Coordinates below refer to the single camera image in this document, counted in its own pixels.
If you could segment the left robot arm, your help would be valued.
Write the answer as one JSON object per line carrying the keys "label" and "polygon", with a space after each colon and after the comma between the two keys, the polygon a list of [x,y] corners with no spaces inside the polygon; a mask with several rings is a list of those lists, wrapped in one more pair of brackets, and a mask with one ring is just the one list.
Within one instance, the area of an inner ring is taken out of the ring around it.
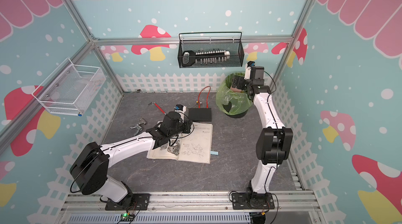
{"label": "left robot arm", "polygon": [[135,196],[130,188],[108,175],[108,169],[129,157],[157,149],[165,144],[175,144],[182,134],[189,136],[194,130],[193,122],[183,112],[171,111],[161,122],[145,132],[118,142],[99,145],[87,144],[73,165],[70,193],[82,195],[100,194],[117,207],[127,209],[134,205]]}

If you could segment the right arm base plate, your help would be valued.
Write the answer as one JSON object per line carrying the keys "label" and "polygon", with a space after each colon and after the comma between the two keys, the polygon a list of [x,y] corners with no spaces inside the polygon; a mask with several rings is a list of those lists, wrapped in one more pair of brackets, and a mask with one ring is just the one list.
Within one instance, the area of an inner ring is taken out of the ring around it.
{"label": "right arm base plate", "polygon": [[275,208],[275,202],[271,193],[258,194],[254,192],[229,193],[229,200],[234,210],[260,209],[271,210]]}

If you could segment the sketch drawing book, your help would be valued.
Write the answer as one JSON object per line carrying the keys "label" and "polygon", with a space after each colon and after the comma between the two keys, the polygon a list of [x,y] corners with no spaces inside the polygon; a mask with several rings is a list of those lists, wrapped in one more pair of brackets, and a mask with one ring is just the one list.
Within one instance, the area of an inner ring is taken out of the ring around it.
{"label": "sketch drawing book", "polygon": [[213,136],[213,125],[210,123],[193,123],[192,133],[181,134],[178,139],[147,153],[148,159],[176,160],[193,163],[210,163],[210,151]]}

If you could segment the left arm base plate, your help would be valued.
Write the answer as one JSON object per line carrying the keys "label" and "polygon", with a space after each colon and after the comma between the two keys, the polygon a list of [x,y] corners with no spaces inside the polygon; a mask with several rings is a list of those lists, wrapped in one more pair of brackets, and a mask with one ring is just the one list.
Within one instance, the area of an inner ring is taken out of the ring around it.
{"label": "left arm base plate", "polygon": [[108,199],[106,202],[106,211],[131,211],[147,210],[151,194],[128,194],[120,202],[113,202]]}

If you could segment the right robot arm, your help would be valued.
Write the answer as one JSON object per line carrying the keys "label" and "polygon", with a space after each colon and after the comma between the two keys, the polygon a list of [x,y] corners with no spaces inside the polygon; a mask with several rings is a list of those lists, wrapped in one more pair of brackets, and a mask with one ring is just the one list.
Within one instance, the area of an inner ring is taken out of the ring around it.
{"label": "right robot arm", "polygon": [[275,109],[274,91],[264,84],[264,67],[250,61],[245,69],[244,76],[233,77],[232,87],[247,92],[248,98],[258,110],[262,123],[262,131],[256,143],[259,164],[250,182],[250,190],[253,194],[265,194],[269,192],[274,173],[289,157],[293,131],[284,125]]}

